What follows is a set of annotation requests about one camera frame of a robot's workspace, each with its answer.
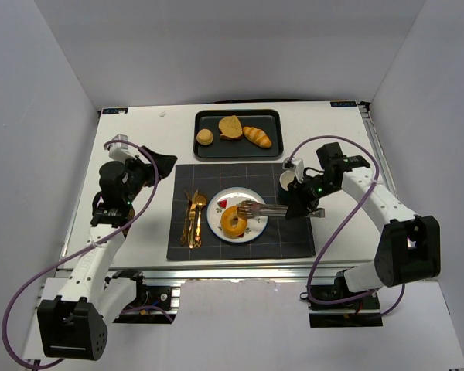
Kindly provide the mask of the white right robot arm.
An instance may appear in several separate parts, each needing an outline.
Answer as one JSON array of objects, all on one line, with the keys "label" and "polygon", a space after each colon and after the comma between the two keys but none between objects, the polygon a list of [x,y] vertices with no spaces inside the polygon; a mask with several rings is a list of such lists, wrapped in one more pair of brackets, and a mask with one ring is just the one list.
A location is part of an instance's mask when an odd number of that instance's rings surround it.
[{"label": "white right robot arm", "polygon": [[343,305],[359,301],[383,287],[406,285],[434,278],[441,273],[441,232],[433,216],[420,216],[405,206],[380,183],[376,159],[364,155],[344,155],[339,137],[316,152],[322,171],[307,174],[302,160],[290,155],[283,162],[286,170],[295,173],[288,184],[290,200],[286,219],[311,217],[318,210],[321,198],[342,191],[356,205],[318,252],[314,261],[319,264],[332,242],[343,228],[363,210],[380,234],[374,259],[337,274],[333,289],[326,298],[316,298],[312,285],[306,285],[310,302],[316,305]]}]

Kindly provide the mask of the metal serving tongs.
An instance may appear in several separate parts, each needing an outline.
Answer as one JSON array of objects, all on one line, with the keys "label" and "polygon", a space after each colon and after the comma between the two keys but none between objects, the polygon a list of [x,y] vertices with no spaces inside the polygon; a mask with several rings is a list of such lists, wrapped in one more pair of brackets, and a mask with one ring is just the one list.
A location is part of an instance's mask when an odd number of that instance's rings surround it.
[{"label": "metal serving tongs", "polygon": [[253,200],[244,200],[237,206],[238,214],[243,218],[275,217],[286,220],[297,218],[324,218],[326,216],[323,208],[306,209],[304,206],[295,204],[293,206],[280,204],[264,204]]}]

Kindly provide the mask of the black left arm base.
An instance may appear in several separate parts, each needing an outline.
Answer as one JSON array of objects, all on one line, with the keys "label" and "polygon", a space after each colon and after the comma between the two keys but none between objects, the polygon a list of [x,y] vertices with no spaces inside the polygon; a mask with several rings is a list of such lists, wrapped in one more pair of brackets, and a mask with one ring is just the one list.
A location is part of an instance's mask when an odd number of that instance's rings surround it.
[{"label": "black left arm base", "polygon": [[105,287],[116,279],[129,279],[136,283],[136,296],[123,308],[114,323],[121,324],[171,324],[176,314],[171,314],[172,287],[155,286],[146,283],[141,271],[124,269],[115,271],[111,277],[106,277]]}]

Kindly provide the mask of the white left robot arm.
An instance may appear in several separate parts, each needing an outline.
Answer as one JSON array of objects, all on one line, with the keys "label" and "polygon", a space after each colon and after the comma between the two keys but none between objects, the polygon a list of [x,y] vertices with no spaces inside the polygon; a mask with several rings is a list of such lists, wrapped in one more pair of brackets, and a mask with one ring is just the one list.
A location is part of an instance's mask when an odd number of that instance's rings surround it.
[{"label": "white left robot arm", "polygon": [[141,297],[138,271],[119,271],[113,278],[107,273],[137,216],[135,198],[169,176],[177,157],[146,147],[131,155],[125,143],[111,144],[108,151],[111,160],[100,167],[100,190],[92,203],[89,250],[55,298],[37,309],[43,352],[50,358],[98,360],[109,325]]}]

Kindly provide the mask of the toasted bread slice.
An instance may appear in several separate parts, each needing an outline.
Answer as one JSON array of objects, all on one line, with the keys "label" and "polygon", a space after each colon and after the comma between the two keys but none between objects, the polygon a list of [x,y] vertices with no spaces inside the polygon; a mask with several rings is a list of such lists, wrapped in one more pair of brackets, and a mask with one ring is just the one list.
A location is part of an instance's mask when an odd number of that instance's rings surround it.
[{"label": "toasted bread slice", "polygon": [[236,115],[220,119],[218,128],[220,131],[220,139],[237,140],[243,135],[241,122]]}]

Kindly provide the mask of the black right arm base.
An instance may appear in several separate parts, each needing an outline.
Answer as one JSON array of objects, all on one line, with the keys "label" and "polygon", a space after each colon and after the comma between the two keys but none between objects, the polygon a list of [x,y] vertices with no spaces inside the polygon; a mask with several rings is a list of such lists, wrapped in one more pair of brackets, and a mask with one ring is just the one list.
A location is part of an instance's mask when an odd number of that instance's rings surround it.
[{"label": "black right arm base", "polygon": [[[344,284],[312,285],[310,294],[318,301],[336,301],[360,294],[352,293]],[[306,291],[299,299],[308,305],[311,328],[372,328],[381,327],[380,302],[376,293],[337,304],[318,304],[312,301]]]}]

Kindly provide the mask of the orange bagel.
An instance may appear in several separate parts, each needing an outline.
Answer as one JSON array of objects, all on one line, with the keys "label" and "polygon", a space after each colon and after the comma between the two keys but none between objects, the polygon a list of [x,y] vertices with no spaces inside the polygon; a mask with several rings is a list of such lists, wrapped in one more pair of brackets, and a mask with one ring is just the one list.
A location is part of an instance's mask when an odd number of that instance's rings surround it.
[{"label": "orange bagel", "polygon": [[239,215],[237,206],[231,206],[223,212],[220,226],[227,237],[237,238],[245,233],[247,219]]}]

